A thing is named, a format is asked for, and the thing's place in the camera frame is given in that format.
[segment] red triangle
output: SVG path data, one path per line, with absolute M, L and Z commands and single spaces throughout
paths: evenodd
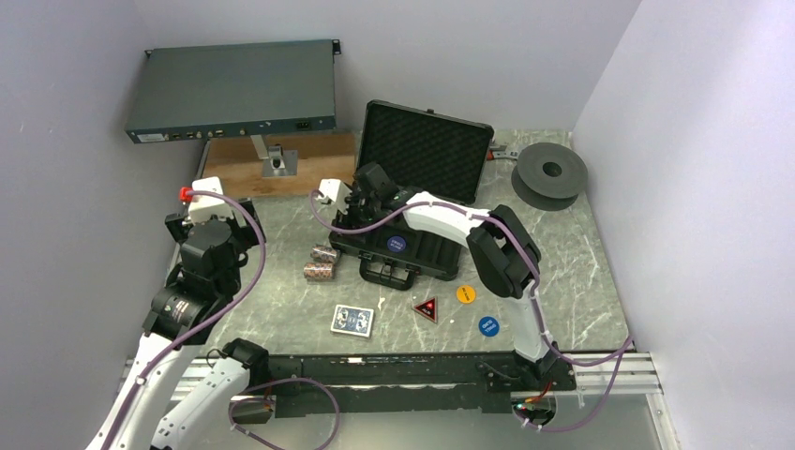
M 432 297 L 419 305 L 414 305 L 414 311 L 429 321 L 436 323 L 436 297 Z

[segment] blue round token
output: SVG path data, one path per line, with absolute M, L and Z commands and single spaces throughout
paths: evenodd
M 497 333 L 500 333 L 500 323 L 491 316 L 486 316 L 481 319 L 480 323 L 477 324 L 477 328 L 483 333 L 483 336 L 487 338 L 491 338 L 496 336 Z
M 395 253 L 400 253 L 406 249 L 406 240 L 400 236 L 392 236 L 386 241 L 386 247 Z

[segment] marble tabletop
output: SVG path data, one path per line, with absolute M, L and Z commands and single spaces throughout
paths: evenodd
M 497 143 L 520 150 L 530 143 L 569 144 L 564 131 L 498 130 Z M 547 326 L 562 350 L 618 348 L 627 334 L 618 294 L 585 194 L 569 208 L 544 212 L 522 202 L 513 192 L 510 173 L 514 161 L 488 161 L 475 207 L 511 207 L 541 249 L 541 304 Z M 409 291 L 365 282 L 359 260 L 344 256 L 335 280 L 307 283 L 303 267 L 316 244 L 327 243 L 328 231 L 309 210 L 308 198 L 254 200 L 267 236 L 265 271 L 249 297 L 216 325 L 206 348 L 222 347 L 245 338 L 271 354 L 308 353 L 422 353 L 486 352 L 513 349 L 511 328 L 503 300 L 480 282 L 469 251 L 460 258 L 458 277 L 440 281 L 418 277 Z M 330 219 L 331 207 L 322 214 Z M 249 252 L 243 283 L 253 275 L 259 250 Z M 470 304 L 456 299 L 456 288 L 472 285 L 477 298 Z M 412 306 L 436 297 L 438 322 L 413 311 Z M 335 305 L 375 310 L 370 338 L 333 334 Z M 500 323 L 495 337 L 477 329 L 484 316 Z

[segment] spool center hole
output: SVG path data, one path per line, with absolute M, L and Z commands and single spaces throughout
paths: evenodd
M 555 162 L 545 162 L 544 165 L 541 166 L 541 170 L 549 176 L 561 176 L 561 173 L 563 173 L 561 166 Z

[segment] wooden board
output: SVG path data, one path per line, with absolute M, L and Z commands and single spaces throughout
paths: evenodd
M 217 176 L 232 197 L 308 195 L 324 178 L 353 182 L 355 143 L 352 133 L 292 134 L 265 137 L 268 145 L 298 151 L 298 174 L 263 178 L 263 161 L 250 138 L 215 139 L 202 177 Z

